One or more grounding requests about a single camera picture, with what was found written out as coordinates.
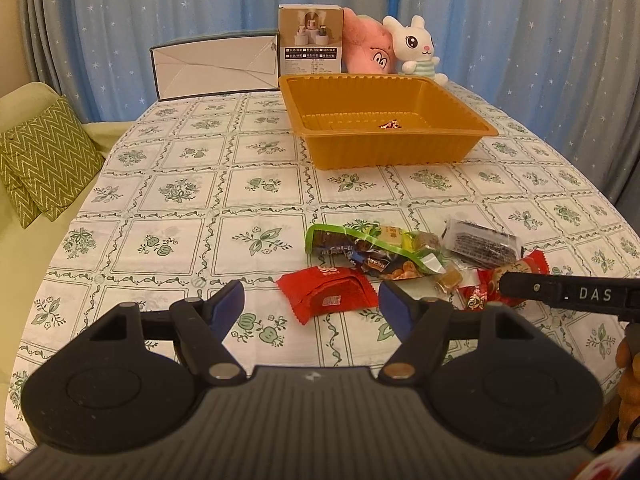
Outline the person's right hand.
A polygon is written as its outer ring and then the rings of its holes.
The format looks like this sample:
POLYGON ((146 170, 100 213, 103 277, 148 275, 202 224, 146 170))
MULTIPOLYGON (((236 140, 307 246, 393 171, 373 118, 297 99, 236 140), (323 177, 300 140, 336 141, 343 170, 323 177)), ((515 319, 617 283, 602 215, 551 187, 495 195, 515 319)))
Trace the person's right hand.
POLYGON ((627 338, 620 342, 615 362, 623 371, 617 388, 620 396, 617 434, 620 442, 624 442, 628 441, 629 435, 639 428, 635 426, 634 430, 629 431, 640 414, 639 355, 631 354, 627 338))

